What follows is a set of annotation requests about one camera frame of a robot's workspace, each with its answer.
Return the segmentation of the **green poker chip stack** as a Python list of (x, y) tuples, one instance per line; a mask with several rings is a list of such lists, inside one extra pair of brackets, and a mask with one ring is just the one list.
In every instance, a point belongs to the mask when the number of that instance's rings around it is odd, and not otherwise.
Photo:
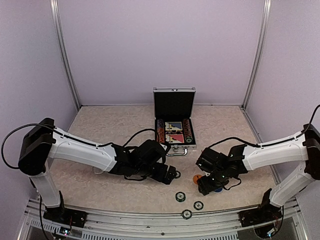
[(190, 143), (193, 142), (193, 138), (191, 136), (188, 136), (188, 137), (185, 138), (185, 142), (190, 144)]

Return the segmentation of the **aluminium poker set case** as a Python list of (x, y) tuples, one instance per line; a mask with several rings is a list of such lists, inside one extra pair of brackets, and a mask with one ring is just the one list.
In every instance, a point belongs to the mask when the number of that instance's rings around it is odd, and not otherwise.
[[(166, 142), (163, 145), (170, 146), (167, 156), (185, 156), (191, 150), (197, 148), (196, 137), (192, 124), (192, 111), (196, 95), (195, 87), (154, 87), (153, 88), (153, 104), (154, 104), (154, 124), (156, 130), (156, 140), (158, 141), (157, 120), (164, 121), (164, 131), (166, 134), (183, 134), (184, 143), (171, 144)], [(186, 143), (184, 129), (182, 131), (166, 131), (165, 122), (181, 122), (183, 119), (189, 119), (192, 132), (192, 143)]]

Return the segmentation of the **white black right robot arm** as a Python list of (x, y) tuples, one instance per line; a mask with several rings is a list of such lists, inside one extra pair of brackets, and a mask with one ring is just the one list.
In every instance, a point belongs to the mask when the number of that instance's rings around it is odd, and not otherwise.
[(288, 137), (265, 143), (249, 143), (240, 140), (228, 155), (205, 148), (196, 165), (205, 172), (196, 182), (198, 191), (204, 196), (225, 188), (229, 180), (265, 166), (298, 162), (296, 169), (276, 187), (267, 190), (261, 204), (252, 210), (240, 212), (242, 221), (259, 220), (266, 222), (272, 216), (281, 217), (281, 207), (306, 188), (320, 179), (320, 132), (311, 122)]

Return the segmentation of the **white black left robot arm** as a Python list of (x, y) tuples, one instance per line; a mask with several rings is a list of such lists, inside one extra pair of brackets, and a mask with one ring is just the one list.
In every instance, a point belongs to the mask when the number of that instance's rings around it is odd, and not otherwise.
[[(12, 135), (27, 128), (30, 130), (22, 139), (17, 165), (12, 165), (6, 160), (5, 144)], [(49, 159), (90, 166), (103, 173), (122, 176), (126, 181), (142, 182), (150, 178), (170, 185), (181, 173), (166, 164), (169, 150), (167, 143), (155, 139), (147, 139), (138, 146), (89, 141), (56, 127), (52, 118), (19, 126), (7, 133), (0, 143), (3, 163), (29, 177), (46, 210), (61, 223), (70, 218), (70, 211), (51, 177)]]

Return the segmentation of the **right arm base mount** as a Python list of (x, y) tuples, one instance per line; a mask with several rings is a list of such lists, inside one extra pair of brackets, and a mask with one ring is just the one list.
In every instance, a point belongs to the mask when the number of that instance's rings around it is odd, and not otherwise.
[(263, 212), (259, 208), (240, 211), (238, 216), (243, 228), (261, 224), (265, 220)]

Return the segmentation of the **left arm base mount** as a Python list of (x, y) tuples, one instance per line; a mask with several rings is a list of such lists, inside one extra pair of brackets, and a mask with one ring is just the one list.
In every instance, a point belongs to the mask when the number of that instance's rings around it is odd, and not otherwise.
[(46, 220), (59, 223), (62, 225), (68, 225), (70, 227), (84, 228), (87, 213), (81, 210), (75, 210), (70, 208), (47, 208), (44, 211), (43, 217)]

